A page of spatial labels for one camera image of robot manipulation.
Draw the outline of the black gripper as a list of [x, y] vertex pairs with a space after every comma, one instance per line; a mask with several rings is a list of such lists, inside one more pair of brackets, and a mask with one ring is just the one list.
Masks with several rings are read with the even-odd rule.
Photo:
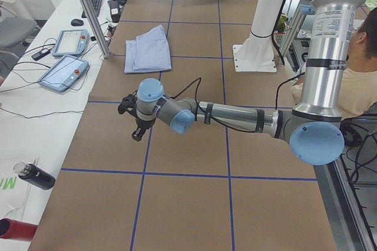
[[151, 128], [155, 123], [155, 117], [139, 117], [137, 114], [137, 97], [136, 94], [129, 94], [128, 96], [122, 99], [122, 102], [118, 106], [118, 113], [124, 114], [128, 112], [130, 115], [135, 117], [137, 124], [137, 129], [132, 132], [131, 137], [135, 141], [141, 141], [146, 130]]

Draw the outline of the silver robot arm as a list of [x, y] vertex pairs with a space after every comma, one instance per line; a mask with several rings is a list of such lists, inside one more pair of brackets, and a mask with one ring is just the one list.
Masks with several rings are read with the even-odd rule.
[[299, 102], [291, 110], [264, 111], [251, 101], [234, 106], [169, 95], [154, 78], [140, 82], [123, 98], [120, 114], [129, 113], [140, 141], [156, 120], [184, 134], [196, 120], [213, 122], [245, 133], [266, 133], [289, 144], [302, 161], [320, 166], [336, 160], [345, 146], [340, 131], [340, 88], [356, 10], [366, 0], [301, 0], [300, 8], [314, 15], [309, 53]]

